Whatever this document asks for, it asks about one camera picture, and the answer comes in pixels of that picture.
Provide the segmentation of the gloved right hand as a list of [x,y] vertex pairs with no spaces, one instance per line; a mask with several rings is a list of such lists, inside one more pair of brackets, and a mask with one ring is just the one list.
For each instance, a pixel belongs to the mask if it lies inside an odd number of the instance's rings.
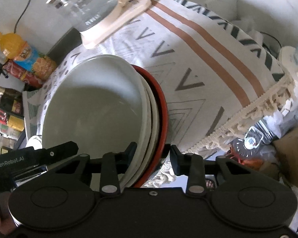
[[0,234],[2,235],[8,235],[17,228],[8,207],[10,196],[10,191],[0,193]]

